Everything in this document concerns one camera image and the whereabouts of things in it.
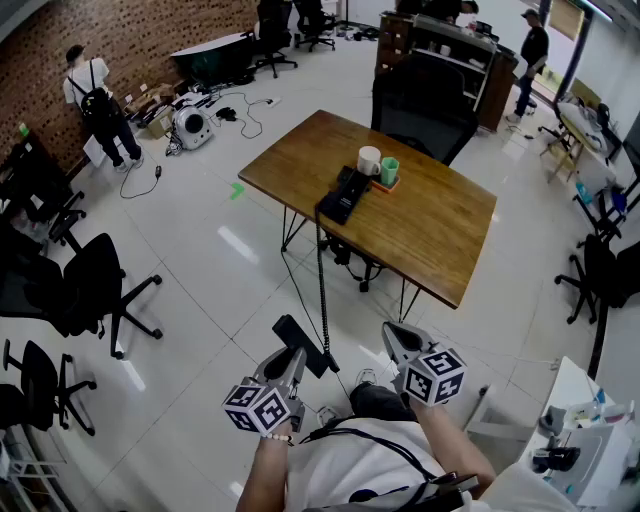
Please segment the black chest device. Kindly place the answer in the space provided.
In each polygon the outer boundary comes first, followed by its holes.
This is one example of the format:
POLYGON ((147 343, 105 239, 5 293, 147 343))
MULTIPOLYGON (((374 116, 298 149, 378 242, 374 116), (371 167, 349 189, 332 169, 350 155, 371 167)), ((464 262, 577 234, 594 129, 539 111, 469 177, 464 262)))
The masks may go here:
POLYGON ((480 486, 477 475, 459 476, 456 472, 450 472, 429 482, 429 489, 434 496, 444 497, 452 493, 462 494, 471 492, 480 486))

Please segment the black telephone handset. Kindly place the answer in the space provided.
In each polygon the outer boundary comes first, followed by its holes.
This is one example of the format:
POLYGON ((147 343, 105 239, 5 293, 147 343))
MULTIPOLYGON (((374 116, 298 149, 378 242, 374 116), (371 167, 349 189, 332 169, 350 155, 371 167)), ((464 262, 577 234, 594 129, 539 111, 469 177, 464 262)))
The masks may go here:
POLYGON ((288 349, 304 351, 305 366, 316 378, 320 379, 327 370, 334 373, 340 371, 331 352, 321 352, 291 315, 282 315, 273 325, 272 330, 288 349))

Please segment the person's dark trousers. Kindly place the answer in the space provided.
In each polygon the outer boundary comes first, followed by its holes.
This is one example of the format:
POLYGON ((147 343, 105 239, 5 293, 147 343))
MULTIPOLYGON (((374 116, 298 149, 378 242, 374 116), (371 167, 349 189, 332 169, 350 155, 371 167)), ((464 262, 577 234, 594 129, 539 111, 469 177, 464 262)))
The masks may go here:
POLYGON ((401 397, 386 387, 362 382, 349 395, 355 417, 389 422, 416 422, 415 413, 401 397))

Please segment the white workbench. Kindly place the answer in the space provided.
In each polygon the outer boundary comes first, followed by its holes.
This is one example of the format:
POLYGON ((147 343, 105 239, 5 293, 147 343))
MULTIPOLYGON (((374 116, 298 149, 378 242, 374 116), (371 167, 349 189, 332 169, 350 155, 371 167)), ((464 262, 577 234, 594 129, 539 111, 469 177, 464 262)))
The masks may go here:
POLYGON ((632 407, 613 402, 571 359, 559 363, 538 423, 526 427, 487 421, 495 387, 480 390, 465 431, 499 447, 519 443, 516 463, 559 495, 570 512, 607 506, 631 467, 632 407))

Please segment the person's left forearm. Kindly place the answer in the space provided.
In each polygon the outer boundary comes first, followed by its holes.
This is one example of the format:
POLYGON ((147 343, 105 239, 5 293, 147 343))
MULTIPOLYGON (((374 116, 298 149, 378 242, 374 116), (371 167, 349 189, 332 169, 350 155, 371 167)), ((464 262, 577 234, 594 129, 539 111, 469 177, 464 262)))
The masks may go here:
POLYGON ((262 438, 235 512, 284 512, 290 437, 262 438))

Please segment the cardboard box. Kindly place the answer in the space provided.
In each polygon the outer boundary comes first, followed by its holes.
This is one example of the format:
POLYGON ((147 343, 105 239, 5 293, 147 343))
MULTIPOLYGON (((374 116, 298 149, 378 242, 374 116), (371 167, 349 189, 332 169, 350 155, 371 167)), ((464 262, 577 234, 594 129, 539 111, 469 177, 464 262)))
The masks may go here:
POLYGON ((170 105, 165 105, 154 113, 146 126, 151 138, 160 139, 172 130, 173 111, 170 105))

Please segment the black backpack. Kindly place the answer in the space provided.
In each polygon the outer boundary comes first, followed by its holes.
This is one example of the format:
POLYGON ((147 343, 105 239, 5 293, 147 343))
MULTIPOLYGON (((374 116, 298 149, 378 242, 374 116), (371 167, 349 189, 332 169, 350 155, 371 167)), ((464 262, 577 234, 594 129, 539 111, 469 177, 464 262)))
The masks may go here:
POLYGON ((69 99, 76 103, 92 133, 105 131, 115 117, 112 93, 104 81, 109 70, 101 58, 72 69, 65 80, 69 99))

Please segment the black television stand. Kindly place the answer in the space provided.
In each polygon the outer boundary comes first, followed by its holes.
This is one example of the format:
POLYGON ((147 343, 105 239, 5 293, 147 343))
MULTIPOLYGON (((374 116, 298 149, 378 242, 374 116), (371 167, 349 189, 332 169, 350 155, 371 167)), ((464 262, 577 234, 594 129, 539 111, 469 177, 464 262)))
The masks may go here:
POLYGON ((594 196, 582 183, 578 183, 572 200, 586 215, 593 234, 608 243, 614 237, 622 237, 620 225, 640 205, 640 176, 636 176, 626 188, 618 184, 608 185, 594 196))

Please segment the wooden table with metal legs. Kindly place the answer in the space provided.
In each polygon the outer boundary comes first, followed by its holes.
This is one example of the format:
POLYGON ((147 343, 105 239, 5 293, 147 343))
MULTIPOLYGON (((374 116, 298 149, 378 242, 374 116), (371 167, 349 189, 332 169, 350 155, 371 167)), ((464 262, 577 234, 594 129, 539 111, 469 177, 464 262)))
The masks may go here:
POLYGON ((496 205, 492 193, 444 164, 324 110, 238 177, 452 309, 462 303, 496 205), (343 225, 316 214, 339 172, 354 166, 365 146, 398 159, 399 183, 390 192, 365 193, 343 225))

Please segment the dark shelf cart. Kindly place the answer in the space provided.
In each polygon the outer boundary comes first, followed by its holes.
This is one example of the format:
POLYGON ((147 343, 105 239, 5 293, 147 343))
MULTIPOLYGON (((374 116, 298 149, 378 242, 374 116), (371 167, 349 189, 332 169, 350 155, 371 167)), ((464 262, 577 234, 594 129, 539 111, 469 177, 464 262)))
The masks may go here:
POLYGON ((380 14, 375 76, 415 53, 447 63, 464 79, 463 95, 479 125, 495 132, 502 119, 518 58, 493 37, 424 15, 380 14))

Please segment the black mesh office chair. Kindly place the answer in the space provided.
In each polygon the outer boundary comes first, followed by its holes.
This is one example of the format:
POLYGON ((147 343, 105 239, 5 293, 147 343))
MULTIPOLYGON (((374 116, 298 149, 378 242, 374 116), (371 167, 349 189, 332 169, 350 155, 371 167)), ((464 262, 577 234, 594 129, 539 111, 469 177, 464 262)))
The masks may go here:
MULTIPOLYGON (((462 94, 460 73, 442 61, 410 55, 374 81, 371 130, 449 168, 477 126, 476 116, 462 94)), ((319 231, 325 231, 319 222, 315 223, 319 231)), ((351 252, 360 253, 384 267, 340 238, 326 233, 351 252)))

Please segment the white flat panel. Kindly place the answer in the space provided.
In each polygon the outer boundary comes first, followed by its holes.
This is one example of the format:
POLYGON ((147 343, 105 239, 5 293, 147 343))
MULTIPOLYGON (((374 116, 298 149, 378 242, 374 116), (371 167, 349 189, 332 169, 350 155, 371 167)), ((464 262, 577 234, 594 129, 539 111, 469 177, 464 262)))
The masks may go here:
POLYGON ((105 161, 110 160, 94 135, 84 144, 83 151, 95 168, 99 168, 105 161))

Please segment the black telephone base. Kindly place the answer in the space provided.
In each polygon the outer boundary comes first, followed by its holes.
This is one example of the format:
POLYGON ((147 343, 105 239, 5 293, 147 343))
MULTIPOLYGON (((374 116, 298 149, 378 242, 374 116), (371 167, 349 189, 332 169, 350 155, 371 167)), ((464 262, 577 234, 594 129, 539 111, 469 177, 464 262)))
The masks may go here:
POLYGON ((319 202, 316 212, 339 225, 345 225, 362 196, 371 188, 371 178, 355 168, 344 166, 336 186, 319 202))

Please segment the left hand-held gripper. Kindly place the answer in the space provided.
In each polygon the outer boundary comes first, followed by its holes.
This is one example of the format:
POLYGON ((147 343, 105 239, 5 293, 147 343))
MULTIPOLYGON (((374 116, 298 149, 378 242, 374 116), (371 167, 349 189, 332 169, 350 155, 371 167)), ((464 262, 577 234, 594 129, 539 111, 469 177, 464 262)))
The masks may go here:
POLYGON ((261 362, 251 376, 235 385, 222 402, 234 426, 260 435, 274 434, 289 420, 300 431, 305 406, 297 395, 307 355, 304 348, 279 349, 261 362))

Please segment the person's white shirt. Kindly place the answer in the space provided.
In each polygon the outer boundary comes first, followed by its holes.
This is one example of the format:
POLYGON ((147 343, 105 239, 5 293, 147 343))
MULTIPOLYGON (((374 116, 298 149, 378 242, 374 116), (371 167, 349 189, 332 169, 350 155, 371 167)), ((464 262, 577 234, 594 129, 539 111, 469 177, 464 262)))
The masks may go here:
POLYGON ((506 512, 497 479, 479 500, 434 496, 445 474, 418 420, 349 419, 290 451, 284 512, 506 512))

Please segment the curved white table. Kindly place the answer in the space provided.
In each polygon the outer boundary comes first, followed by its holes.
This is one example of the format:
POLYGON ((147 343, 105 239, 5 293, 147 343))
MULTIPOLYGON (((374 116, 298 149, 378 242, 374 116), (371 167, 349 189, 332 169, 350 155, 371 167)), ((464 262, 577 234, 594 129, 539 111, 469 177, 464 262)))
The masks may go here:
POLYGON ((235 33, 170 55, 179 71, 195 83, 216 86, 242 81, 252 74, 254 35, 235 33))

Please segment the pile of clothes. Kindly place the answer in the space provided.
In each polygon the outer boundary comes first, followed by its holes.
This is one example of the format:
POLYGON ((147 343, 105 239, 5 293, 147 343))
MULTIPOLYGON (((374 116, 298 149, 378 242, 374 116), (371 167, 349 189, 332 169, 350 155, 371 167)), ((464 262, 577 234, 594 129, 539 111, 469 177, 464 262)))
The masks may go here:
POLYGON ((604 154, 608 148, 603 127, 598 121, 597 112, 588 107, 577 96, 568 96, 558 103, 562 118, 572 124, 596 152, 604 154))

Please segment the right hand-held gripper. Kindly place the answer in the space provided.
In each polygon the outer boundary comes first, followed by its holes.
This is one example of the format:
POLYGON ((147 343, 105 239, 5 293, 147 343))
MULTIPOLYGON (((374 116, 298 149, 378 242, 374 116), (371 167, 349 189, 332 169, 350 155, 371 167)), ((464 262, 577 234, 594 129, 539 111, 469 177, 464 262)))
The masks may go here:
POLYGON ((390 359, 398 366, 392 383, 399 394, 433 407, 461 392, 467 365, 453 349, 421 353, 407 361, 407 351, 435 351, 439 345, 425 330, 401 322, 384 322, 382 339, 390 359))

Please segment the light wooden table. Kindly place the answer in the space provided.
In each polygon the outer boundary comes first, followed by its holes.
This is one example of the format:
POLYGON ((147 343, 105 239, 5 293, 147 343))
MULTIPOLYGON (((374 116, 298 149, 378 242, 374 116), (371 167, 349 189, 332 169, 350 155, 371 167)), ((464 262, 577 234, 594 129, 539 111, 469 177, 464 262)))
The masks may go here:
POLYGON ((606 152, 602 154, 594 151, 578 130, 566 119, 562 118, 560 113, 559 120, 564 128, 542 152, 542 155, 550 153, 551 148, 554 146, 560 146, 561 150, 561 156, 550 172, 548 182, 554 179, 563 168, 567 168, 569 171, 567 178, 570 178, 573 174, 577 174, 579 172, 578 162, 583 154, 588 154, 600 168, 609 168, 609 159, 606 156, 606 152))

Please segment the white mug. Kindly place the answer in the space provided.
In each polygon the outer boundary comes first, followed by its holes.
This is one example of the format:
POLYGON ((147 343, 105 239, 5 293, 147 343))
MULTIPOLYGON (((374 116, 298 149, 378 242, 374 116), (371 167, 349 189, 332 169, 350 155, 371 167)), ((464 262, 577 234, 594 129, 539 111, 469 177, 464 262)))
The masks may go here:
POLYGON ((373 146, 364 146, 359 149, 357 170, 366 176, 380 174, 381 152, 373 146))

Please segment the person's right forearm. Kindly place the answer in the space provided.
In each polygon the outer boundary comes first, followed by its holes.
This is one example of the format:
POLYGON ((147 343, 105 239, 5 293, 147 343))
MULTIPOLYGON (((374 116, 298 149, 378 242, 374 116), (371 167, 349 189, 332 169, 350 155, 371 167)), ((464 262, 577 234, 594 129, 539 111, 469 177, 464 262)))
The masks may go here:
POLYGON ((440 466, 447 473, 477 477, 478 486, 471 495, 479 500, 496 479, 496 472, 487 457, 455 424, 442 405, 427 407, 413 398, 409 399, 409 404, 440 466))

